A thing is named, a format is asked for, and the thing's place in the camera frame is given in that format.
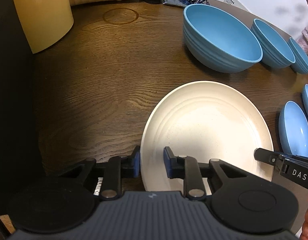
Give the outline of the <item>blue deep bowl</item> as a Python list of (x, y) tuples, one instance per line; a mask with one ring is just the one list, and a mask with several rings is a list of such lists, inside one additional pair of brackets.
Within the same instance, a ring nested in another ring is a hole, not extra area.
[(281, 35), (264, 21), (255, 18), (251, 31), (258, 39), (262, 51), (262, 62), (272, 68), (286, 68), (296, 62), (296, 58)]
[(300, 45), (291, 37), (287, 44), (291, 48), (296, 59), (295, 63), (291, 65), (292, 69), (299, 74), (308, 74), (308, 56), (305, 51), (302, 50)]
[(185, 7), (183, 37), (190, 53), (217, 72), (242, 72), (263, 58), (260, 42), (251, 30), (233, 15), (211, 5)]

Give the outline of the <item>yellow cylindrical kettle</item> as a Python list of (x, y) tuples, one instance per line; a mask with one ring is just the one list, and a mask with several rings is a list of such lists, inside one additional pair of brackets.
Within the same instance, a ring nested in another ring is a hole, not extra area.
[(32, 52), (58, 42), (73, 26), (69, 0), (13, 0)]

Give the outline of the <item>cream round plate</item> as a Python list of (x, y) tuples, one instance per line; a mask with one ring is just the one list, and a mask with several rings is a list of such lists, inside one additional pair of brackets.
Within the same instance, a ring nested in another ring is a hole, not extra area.
[(147, 191), (182, 191), (167, 176), (163, 150), (200, 163), (221, 159), (266, 180), (273, 167), (254, 159), (257, 148), (273, 149), (268, 126), (255, 105), (236, 89), (213, 81), (182, 85), (157, 104), (141, 139), (140, 167)]

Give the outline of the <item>black paper gift bag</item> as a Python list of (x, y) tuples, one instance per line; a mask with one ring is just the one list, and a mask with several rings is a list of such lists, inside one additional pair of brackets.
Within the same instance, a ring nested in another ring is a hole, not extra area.
[(0, 206), (43, 174), (33, 70), (14, 1), (0, 0)]

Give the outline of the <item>white board on wall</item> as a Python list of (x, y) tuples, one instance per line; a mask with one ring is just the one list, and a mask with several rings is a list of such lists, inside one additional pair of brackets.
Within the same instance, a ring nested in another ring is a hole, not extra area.
[(239, 0), (224, 0), (224, 2), (249, 12), (249, 10)]

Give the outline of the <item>blue shallow bowl large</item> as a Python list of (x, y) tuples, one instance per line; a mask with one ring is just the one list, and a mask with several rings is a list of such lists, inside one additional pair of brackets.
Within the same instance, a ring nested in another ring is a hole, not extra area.
[(283, 152), (308, 157), (308, 122), (297, 103), (285, 103), (279, 115), (278, 127)]

